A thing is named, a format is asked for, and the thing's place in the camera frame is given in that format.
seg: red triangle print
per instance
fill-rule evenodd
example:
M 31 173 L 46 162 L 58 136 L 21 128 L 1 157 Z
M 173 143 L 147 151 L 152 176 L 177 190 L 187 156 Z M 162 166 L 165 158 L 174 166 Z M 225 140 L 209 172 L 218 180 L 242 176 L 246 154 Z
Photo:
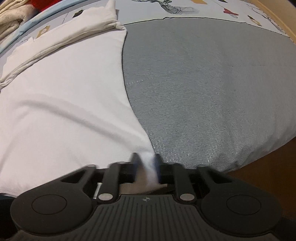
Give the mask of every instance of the red triangle print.
M 230 11 L 230 10 L 228 10 L 228 9 L 226 9 L 226 8 L 224 8 L 224 11 L 223 11 L 224 13 L 228 13 L 228 14 L 232 14 L 232 15 L 236 15 L 236 16 L 238 16 L 238 14 L 237 13 L 233 13 L 232 11 Z

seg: blue fabric strip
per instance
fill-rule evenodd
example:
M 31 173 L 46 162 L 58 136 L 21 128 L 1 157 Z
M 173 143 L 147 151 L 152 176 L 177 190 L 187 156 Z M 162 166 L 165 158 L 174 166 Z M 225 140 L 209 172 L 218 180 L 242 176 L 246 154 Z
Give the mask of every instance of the blue fabric strip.
M 19 36 L 24 34 L 27 30 L 35 26 L 36 24 L 40 23 L 42 20 L 54 15 L 55 13 L 62 11 L 68 7 L 74 6 L 81 2 L 85 2 L 87 0 L 62 0 L 55 5 L 49 7 L 48 9 L 44 10 L 43 12 L 39 13 L 22 26 L 20 26 L 16 31 L 14 31 L 7 39 L 5 39 L 0 44 L 0 53 L 2 53 L 9 45 L 11 45 Z

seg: red fabric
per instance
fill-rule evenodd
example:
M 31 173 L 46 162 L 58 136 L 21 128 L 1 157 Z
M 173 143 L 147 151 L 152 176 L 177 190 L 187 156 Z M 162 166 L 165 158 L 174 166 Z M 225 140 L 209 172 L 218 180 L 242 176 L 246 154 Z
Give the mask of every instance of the red fabric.
M 34 6 L 34 8 L 42 12 L 60 1 L 61 0 L 31 0 L 31 4 Z

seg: wooden bed frame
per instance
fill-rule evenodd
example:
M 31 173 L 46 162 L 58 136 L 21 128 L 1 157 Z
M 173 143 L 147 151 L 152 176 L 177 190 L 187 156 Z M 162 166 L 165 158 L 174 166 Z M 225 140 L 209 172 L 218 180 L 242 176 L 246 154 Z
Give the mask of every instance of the wooden bed frame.
M 250 0 L 296 43 L 296 7 L 289 0 Z

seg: folded white cloth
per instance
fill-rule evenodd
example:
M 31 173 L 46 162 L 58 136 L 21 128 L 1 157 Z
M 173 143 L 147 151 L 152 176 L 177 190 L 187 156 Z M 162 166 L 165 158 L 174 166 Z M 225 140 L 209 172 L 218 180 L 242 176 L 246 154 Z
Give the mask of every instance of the folded white cloth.
M 132 152 L 143 160 L 147 190 L 155 185 L 154 150 L 124 86 L 125 36 L 109 0 L 14 51 L 4 76 L 15 79 L 0 93 L 0 193 L 18 196 L 88 164 L 128 161 Z
M 108 1 L 105 7 L 87 9 L 79 18 L 76 17 L 35 40 L 30 38 L 8 57 L 3 67 L 0 89 L 8 85 L 20 72 L 58 48 L 112 28 L 125 29 L 117 20 L 115 0 Z
M 0 5 L 0 14 L 9 9 L 15 9 L 26 4 L 29 0 L 5 0 Z
M 16 30 L 37 14 L 31 4 L 26 4 L 15 9 L 6 10 L 0 14 L 0 40 Z

